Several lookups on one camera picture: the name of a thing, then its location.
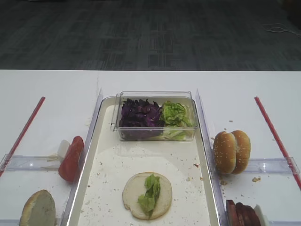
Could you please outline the top bun half left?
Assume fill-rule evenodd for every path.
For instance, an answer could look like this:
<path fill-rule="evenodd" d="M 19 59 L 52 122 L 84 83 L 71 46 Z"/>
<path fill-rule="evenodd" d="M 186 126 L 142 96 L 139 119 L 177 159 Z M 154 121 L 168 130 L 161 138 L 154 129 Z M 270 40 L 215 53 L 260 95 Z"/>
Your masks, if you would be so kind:
<path fill-rule="evenodd" d="M 35 192 L 27 200 L 20 217 L 20 226 L 54 226 L 55 201 L 47 190 Z"/>

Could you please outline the purple cabbage shreds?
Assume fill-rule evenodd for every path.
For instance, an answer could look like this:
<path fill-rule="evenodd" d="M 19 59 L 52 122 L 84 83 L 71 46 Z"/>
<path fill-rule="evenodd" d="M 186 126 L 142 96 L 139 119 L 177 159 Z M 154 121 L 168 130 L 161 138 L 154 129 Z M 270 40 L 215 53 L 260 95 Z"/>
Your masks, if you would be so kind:
<path fill-rule="evenodd" d="M 162 107 L 155 101 L 151 104 L 147 99 L 123 102 L 121 110 L 120 127 L 164 127 L 165 121 L 161 119 Z"/>

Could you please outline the remaining tomato slices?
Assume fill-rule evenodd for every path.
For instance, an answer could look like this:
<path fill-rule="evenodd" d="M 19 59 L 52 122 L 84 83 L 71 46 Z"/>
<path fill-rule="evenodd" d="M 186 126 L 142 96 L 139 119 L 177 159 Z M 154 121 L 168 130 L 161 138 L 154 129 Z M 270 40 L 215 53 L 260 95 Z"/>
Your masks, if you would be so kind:
<path fill-rule="evenodd" d="M 60 177 L 65 181 L 71 183 L 74 181 L 79 168 L 79 159 L 83 148 L 84 143 L 82 137 L 74 137 L 58 169 Z"/>

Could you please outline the right long acrylic divider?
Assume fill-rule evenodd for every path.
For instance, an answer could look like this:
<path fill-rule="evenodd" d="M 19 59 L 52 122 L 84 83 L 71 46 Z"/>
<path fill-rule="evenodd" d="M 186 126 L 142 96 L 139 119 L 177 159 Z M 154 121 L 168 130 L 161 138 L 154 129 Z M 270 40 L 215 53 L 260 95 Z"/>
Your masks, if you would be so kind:
<path fill-rule="evenodd" d="M 205 112 L 203 109 L 202 98 L 200 96 L 198 89 L 195 95 L 195 102 L 198 111 L 198 121 L 199 121 L 199 127 L 201 130 L 201 135 L 203 140 L 207 171 L 209 176 L 209 183 L 210 183 L 212 198 L 214 202 L 214 217 L 216 217 L 217 219 L 218 226 L 228 226 L 229 225 L 228 217 L 223 203 L 221 185 L 219 181 L 219 174 L 215 169 L 214 154 L 212 150 L 212 144 L 210 141 L 211 139 L 208 133 L 208 127 L 207 127 Z"/>

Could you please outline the clear plastic salad container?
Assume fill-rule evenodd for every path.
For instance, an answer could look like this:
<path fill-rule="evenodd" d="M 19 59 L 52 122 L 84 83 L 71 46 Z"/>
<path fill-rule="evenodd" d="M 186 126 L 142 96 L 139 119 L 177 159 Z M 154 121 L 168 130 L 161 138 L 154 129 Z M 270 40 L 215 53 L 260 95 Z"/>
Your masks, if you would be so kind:
<path fill-rule="evenodd" d="M 166 101 L 181 103 L 189 109 L 191 127 L 120 127 L 123 102 L 127 99 L 155 101 L 159 106 Z M 122 91 L 116 95 L 111 130 L 123 141 L 189 141 L 193 140 L 198 120 L 196 105 L 189 91 Z"/>

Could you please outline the upper right acrylic rail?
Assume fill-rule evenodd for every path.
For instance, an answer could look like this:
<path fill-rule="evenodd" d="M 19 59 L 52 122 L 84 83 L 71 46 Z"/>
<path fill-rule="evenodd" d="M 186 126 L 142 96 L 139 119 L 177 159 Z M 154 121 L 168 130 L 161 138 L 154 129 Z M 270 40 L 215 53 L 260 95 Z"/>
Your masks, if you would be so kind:
<path fill-rule="evenodd" d="M 292 157 L 250 159 L 243 173 L 299 175 L 300 170 Z"/>

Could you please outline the acrylic rail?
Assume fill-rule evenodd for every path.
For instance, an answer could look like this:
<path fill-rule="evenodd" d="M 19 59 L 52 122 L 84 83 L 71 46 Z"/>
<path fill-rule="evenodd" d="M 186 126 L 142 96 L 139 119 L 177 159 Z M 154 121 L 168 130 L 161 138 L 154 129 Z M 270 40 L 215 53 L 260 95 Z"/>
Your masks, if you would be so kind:
<path fill-rule="evenodd" d="M 300 170 L 292 157 L 250 159 L 243 173 L 299 175 Z"/>
<path fill-rule="evenodd" d="M 23 156 L 6 154 L 0 162 L 1 171 L 21 170 L 54 170 L 59 169 L 61 162 L 57 155 L 50 156 Z"/>

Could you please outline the white meat holder block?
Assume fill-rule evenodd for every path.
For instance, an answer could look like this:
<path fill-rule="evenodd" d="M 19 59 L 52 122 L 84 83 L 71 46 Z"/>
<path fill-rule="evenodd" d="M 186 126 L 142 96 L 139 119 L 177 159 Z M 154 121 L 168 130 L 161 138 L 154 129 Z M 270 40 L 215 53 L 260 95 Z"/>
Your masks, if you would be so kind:
<path fill-rule="evenodd" d="M 261 226 L 269 226 L 268 218 L 263 214 L 261 207 L 258 204 L 254 207 L 254 211 L 260 221 Z"/>

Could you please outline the sliced meat patties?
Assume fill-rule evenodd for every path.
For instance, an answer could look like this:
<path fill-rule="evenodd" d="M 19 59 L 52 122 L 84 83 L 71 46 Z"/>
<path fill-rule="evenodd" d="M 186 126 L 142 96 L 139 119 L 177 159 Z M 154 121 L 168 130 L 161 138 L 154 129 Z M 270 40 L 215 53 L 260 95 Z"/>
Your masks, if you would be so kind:
<path fill-rule="evenodd" d="M 260 220 L 255 210 L 241 202 L 226 200 L 226 211 L 230 226 L 260 226 Z"/>

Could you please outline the upper left acrylic rail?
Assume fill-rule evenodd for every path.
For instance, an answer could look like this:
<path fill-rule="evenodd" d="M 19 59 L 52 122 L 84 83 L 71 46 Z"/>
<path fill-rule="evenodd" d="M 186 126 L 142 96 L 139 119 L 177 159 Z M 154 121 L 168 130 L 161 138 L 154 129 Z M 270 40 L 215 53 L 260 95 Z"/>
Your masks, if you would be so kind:
<path fill-rule="evenodd" d="M 59 169 L 61 162 L 57 155 L 50 156 L 23 156 L 6 154 L 0 162 L 1 171 L 21 170 L 54 170 Z"/>

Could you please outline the white metal tray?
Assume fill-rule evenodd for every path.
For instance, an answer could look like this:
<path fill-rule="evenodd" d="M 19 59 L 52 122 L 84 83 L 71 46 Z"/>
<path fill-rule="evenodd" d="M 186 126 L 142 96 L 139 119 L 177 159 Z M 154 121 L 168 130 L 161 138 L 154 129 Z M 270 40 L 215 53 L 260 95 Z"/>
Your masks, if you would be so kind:
<path fill-rule="evenodd" d="M 111 130 L 115 99 L 101 103 L 69 226 L 216 226 L 201 133 L 192 141 L 121 141 Z M 126 182 L 141 172 L 157 172 L 171 182 L 170 209 L 154 220 L 140 220 L 124 207 Z"/>

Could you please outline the bottom bun on tray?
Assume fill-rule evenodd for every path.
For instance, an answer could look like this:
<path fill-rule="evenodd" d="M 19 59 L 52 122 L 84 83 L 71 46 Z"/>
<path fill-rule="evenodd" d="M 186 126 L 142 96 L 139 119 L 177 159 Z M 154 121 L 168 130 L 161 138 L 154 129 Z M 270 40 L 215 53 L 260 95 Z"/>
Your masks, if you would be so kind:
<path fill-rule="evenodd" d="M 160 195 L 156 203 L 156 207 L 152 216 L 146 216 L 140 207 L 138 197 L 145 194 L 146 188 L 144 186 L 145 179 L 154 174 L 160 177 Z M 172 186 L 170 181 L 163 175 L 155 172 L 143 172 L 133 175 L 125 184 L 122 192 L 122 199 L 124 207 L 131 211 L 131 214 L 138 219 L 151 220 L 164 215 L 170 208 L 172 203 Z"/>

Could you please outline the sesame bun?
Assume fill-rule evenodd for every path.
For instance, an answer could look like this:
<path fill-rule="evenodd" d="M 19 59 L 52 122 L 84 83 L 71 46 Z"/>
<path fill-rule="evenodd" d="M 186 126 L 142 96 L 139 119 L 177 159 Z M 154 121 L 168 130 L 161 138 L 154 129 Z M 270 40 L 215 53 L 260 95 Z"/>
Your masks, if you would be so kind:
<path fill-rule="evenodd" d="M 232 134 L 236 141 L 236 166 L 232 174 L 240 174 L 248 166 L 251 152 L 251 142 L 249 136 L 241 130 L 235 130 L 232 132 Z"/>
<path fill-rule="evenodd" d="M 232 133 L 220 132 L 214 139 L 214 161 L 216 168 L 225 174 L 233 172 L 236 166 L 236 140 Z"/>

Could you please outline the red tape strip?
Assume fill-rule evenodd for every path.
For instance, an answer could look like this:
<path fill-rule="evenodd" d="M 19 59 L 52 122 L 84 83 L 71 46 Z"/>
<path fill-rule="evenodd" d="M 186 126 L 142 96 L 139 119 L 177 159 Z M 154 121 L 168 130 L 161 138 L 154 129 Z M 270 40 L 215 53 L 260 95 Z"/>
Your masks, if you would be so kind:
<path fill-rule="evenodd" d="M 33 122 L 33 120 L 34 120 L 35 116 L 37 115 L 38 111 L 40 110 L 41 106 L 43 105 L 45 99 L 46 99 L 45 97 L 40 98 L 38 104 L 36 105 L 33 112 L 31 113 L 28 121 L 26 122 L 25 126 L 23 127 L 22 131 L 20 132 L 19 136 L 17 137 L 17 139 L 16 139 L 14 145 L 12 146 L 11 150 L 4 157 L 4 163 L 2 163 L 1 167 L 0 167 L 0 176 L 3 175 L 7 164 L 9 163 L 11 157 L 13 156 L 13 154 L 15 153 L 16 149 L 18 148 L 19 144 L 21 143 L 24 135 L 26 134 L 28 128 L 30 127 L 31 123 Z"/>
<path fill-rule="evenodd" d="M 261 103 L 259 97 L 254 97 L 254 99 L 255 99 L 255 102 L 257 103 L 257 105 L 260 109 L 260 112 L 262 113 L 262 115 L 263 115 L 263 117 L 264 117 L 264 119 L 265 119 L 265 121 L 266 121 L 266 123 L 267 123 L 267 125 L 268 125 L 268 127 L 269 127 L 269 129 L 270 129 L 270 131 L 271 131 L 271 133 L 272 133 L 272 135 L 273 135 L 273 137 L 274 137 L 281 153 L 282 153 L 282 155 L 283 155 L 283 157 L 286 159 L 287 164 L 288 164 L 291 172 L 293 173 L 293 177 L 294 177 L 294 179 L 295 179 L 295 181 L 296 181 L 296 183 L 297 183 L 297 185 L 300 189 L 301 188 L 301 178 L 299 176 L 299 173 L 297 173 L 296 165 L 293 163 L 292 158 L 289 156 L 288 152 L 286 151 L 285 146 L 283 145 L 283 143 L 282 143 L 282 141 L 281 141 L 274 125 L 272 124 L 272 122 L 271 122 L 271 120 L 270 120 L 263 104 Z"/>

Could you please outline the white tomato holder block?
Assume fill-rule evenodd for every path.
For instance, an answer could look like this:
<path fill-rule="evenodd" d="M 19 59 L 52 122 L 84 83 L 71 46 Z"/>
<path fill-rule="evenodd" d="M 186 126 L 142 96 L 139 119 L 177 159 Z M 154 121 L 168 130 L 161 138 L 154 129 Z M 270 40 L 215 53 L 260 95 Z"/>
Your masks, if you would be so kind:
<path fill-rule="evenodd" d="M 58 159 L 60 162 L 62 162 L 64 160 L 69 147 L 70 147 L 70 143 L 68 141 L 66 141 L 66 140 L 61 141 L 58 151 L 57 151 L 57 156 L 58 156 Z"/>

